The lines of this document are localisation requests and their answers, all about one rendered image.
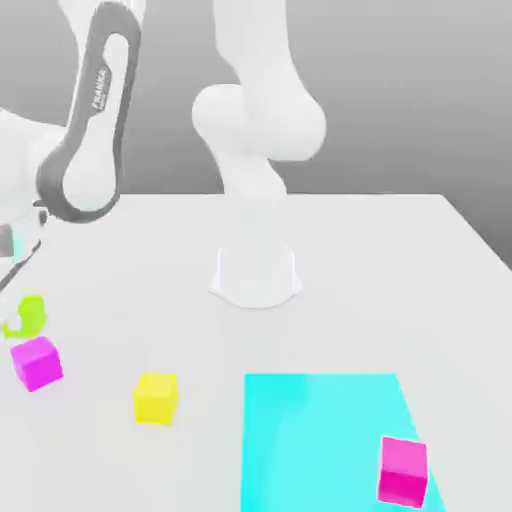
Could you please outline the small yellow cube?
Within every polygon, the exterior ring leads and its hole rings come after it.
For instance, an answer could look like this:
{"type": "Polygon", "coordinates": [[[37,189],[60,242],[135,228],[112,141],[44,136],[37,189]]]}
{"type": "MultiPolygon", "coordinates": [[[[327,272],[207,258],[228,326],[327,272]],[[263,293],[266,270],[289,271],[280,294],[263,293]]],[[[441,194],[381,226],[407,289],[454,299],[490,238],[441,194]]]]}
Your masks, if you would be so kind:
{"type": "Polygon", "coordinates": [[[178,380],[175,374],[143,373],[133,393],[138,423],[170,425],[178,405],[178,380]]]}

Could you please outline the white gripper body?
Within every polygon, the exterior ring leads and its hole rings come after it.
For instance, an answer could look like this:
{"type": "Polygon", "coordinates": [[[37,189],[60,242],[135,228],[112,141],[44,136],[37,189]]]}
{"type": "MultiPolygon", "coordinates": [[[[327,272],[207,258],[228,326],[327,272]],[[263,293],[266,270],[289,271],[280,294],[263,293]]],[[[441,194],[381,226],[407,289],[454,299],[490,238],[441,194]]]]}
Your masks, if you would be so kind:
{"type": "Polygon", "coordinates": [[[0,308],[14,306],[24,296],[39,291],[35,271],[41,245],[42,240],[39,239],[19,262],[0,257],[0,308]]]}

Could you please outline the large cyan box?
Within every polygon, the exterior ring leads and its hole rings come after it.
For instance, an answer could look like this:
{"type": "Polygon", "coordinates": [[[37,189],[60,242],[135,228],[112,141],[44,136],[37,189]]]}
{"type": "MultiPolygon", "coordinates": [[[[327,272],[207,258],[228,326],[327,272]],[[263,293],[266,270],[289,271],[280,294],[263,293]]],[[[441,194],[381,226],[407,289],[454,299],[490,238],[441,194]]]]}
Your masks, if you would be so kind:
{"type": "Polygon", "coordinates": [[[248,373],[240,512],[446,512],[377,498],[383,437],[419,435],[393,373],[248,373]]]}

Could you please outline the small lime green cube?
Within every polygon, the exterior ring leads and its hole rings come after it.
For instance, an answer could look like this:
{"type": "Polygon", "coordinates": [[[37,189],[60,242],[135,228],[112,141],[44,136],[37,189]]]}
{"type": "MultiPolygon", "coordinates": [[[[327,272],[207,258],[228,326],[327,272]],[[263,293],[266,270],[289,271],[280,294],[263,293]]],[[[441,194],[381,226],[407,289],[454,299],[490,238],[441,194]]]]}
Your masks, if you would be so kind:
{"type": "Polygon", "coordinates": [[[3,335],[7,339],[33,339],[39,335],[47,321],[44,300],[41,295],[25,296],[18,305],[21,327],[12,330],[8,323],[2,326],[3,335]]]}

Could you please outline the small pink cube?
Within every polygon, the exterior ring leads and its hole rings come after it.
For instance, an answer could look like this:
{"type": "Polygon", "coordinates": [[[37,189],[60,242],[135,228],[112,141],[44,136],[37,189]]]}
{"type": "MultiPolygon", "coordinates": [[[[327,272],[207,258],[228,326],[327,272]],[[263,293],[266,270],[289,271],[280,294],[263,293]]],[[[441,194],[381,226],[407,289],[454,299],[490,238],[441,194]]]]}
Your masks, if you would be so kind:
{"type": "Polygon", "coordinates": [[[383,436],[377,500],[421,509],[428,486],[427,445],[419,441],[383,436]]]}

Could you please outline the small magenta cube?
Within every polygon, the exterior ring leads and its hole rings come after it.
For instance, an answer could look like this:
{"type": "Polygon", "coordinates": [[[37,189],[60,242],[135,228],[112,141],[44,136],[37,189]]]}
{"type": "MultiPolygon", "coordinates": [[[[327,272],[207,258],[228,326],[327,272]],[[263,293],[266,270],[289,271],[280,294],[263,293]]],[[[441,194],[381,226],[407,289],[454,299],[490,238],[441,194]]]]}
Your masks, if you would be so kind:
{"type": "Polygon", "coordinates": [[[25,388],[34,392],[63,377],[59,352],[44,336],[10,349],[15,372],[25,388]]]}

